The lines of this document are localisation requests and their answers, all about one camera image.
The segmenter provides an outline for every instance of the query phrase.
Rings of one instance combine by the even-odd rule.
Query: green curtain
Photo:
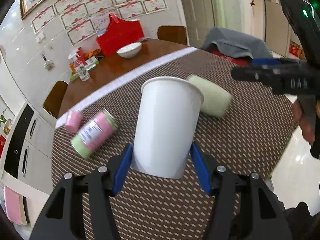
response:
[[[217,8],[217,27],[223,27],[226,28],[227,24],[226,24],[226,17],[225,17],[225,13],[224,13],[224,8],[223,8],[223,2],[222,0],[215,0],[215,5]]]

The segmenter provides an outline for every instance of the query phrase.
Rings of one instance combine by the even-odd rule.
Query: woven placemat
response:
[[[291,102],[274,96],[259,83],[236,82],[230,71],[235,64],[208,52],[197,50],[173,60],[125,84],[82,111],[83,124],[103,108],[121,124],[118,132],[89,160],[71,147],[72,135],[63,127],[55,131],[52,153],[52,180],[57,185],[71,171],[87,174],[121,154],[133,143],[139,112],[141,85],[156,76],[187,78],[191,74],[208,79],[234,98],[224,118],[200,114],[195,141],[206,154],[232,171],[248,175],[257,171],[268,176],[279,161],[295,128]],[[94,239],[88,196],[84,200],[87,239]],[[124,187],[111,199],[113,214],[123,239],[200,239],[214,198],[201,189],[191,160],[183,178],[163,179],[129,170]],[[239,210],[236,196],[235,214]]]

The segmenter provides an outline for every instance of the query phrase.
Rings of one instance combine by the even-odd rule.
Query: finger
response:
[[[302,130],[303,138],[309,143],[314,143],[316,140],[315,133],[311,130],[310,123],[304,115],[300,118],[299,125]]]
[[[301,107],[298,100],[296,100],[292,105],[292,114],[293,114],[293,119],[296,122],[298,122],[300,120],[300,118],[302,117],[302,107]]]
[[[317,101],[317,104],[316,104],[316,113],[317,113],[317,116],[320,118],[320,101]]]

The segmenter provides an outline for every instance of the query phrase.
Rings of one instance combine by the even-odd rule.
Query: gray towel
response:
[[[271,50],[262,40],[225,28],[213,27],[201,49],[207,50],[211,44],[216,44],[222,54],[233,58],[273,58]]]

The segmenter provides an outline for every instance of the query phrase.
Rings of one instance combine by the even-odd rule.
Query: white paper cup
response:
[[[149,79],[141,93],[131,167],[153,176],[182,178],[204,96],[175,77]]]

